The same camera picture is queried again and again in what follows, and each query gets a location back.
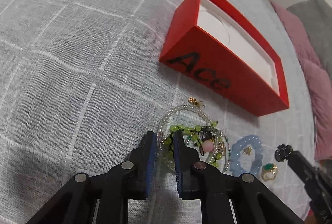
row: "round table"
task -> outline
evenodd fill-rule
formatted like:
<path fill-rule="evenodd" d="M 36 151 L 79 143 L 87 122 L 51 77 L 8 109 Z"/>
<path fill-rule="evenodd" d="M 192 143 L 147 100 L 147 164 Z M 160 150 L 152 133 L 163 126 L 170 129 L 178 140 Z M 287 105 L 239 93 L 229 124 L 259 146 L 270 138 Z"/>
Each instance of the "round table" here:
<path fill-rule="evenodd" d="M 230 144 L 260 136 L 264 163 L 275 162 L 281 143 L 313 161 L 310 97 L 292 43 L 268 1 L 228 0 L 283 63 L 290 109 L 259 118 L 158 62 L 182 1 L 0 2 L 1 221 L 26 222 L 77 172 L 107 172 L 147 131 L 157 130 L 170 107 L 191 96 L 228 129 Z M 201 223 L 199 201 L 180 200 L 175 176 L 158 163 L 150 198 L 130 201 L 129 220 Z M 278 176 L 267 186 L 304 217 L 309 198 L 303 184 L 286 163 L 277 165 Z"/>

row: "pink bead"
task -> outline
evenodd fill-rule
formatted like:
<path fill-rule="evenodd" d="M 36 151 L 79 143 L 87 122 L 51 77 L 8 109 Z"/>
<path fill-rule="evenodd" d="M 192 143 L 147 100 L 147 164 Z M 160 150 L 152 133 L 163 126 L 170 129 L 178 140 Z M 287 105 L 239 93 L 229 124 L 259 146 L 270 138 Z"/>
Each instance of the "pink bead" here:
<path fill-rule="evenodd" d="M 214 148 L 214 144 L 210 140 L 206 140 L 202 143 L 202 148 L 204 150 L 204 153 L 212 152 Z"/>

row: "red box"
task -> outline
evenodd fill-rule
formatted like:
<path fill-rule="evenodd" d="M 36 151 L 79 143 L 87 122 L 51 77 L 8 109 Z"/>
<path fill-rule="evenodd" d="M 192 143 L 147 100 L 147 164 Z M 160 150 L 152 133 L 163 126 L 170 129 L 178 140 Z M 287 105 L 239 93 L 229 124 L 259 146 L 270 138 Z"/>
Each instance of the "red box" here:
<path fill-rule="evenodd" d="M 289 108 L 279 56 L 227 0 L 184 0 L 159 61 L 256 116 Z"/>

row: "pile of jewelry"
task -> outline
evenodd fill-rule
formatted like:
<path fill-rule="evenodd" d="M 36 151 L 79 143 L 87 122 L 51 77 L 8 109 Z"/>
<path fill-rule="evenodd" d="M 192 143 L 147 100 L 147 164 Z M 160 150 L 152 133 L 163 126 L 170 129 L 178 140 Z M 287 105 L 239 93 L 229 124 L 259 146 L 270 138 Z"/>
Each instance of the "pile of jewelry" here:
<path fill-rule="evenodd" d="M 159 148 L 164 154 L 164 158 L 168 166 L 174 170 L 174 159 L 173 159 L 173 136 L 177 130 L 181 130 L 184 134 L 185 144 L 188 146 L 193 143 L 194 147 L 197 147 L 200 155 L 204 156 L 207 154 L 205 162 L 219 167 L 218 162 L 223 162 L 222 172 L 225 173 L 230 165 L 230 154 L 231 149 L 228 142 L 228 138 L 225 135 L 225 130 L 217 129 L 218 121 L 211 121 L 211 119 L 199 108 L 201 102 L 195 98 L 189 98 L 191 105 L 181 105 L 172 108 L 164 116 L 161 121 L 160 129 L 157 132 Z M 169 133 L 165 133 L 166 125 L 169 119 L 180 111 L 190 111 L 199 115 L 206 125 L 196 125 L 195 127 L 186 127 L 182 124 L 173 125 L 169 129 Z"/>

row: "black tool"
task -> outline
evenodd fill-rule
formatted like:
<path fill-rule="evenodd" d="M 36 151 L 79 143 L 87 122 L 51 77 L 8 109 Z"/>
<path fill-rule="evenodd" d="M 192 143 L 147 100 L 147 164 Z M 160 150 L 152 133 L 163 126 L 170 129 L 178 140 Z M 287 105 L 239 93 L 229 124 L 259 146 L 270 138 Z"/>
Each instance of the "black tool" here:
<path fill-rule="evenodd" d="M 277 161 L 287 160 L 288 166 L 304 183 L 310 197 L 310 207 L 316 220 L 322 224 L 332 223 L 332 182 L 318 169 L 314 168 L 299 151 L 292 146 L 281 144 L 275 152 Z"/>
<path fill-rule="evenodd" d="M 107 173 L 72 177 L 27 224 L 90 224 L 100 199 L 96 224 L 126 224 L 128 200 L 145 200 L 152 179 L 157 141 L 148 132 L 142 147 L 132 150 L 129 160 Z"/>
<path fill-rule="evenodd" d="M 200 161 L 174 134 L 174 161 L 179 197 L 200 199 L 203 224 L 300 224 L 303 221 L 252 174 L 234 177 Z"/>

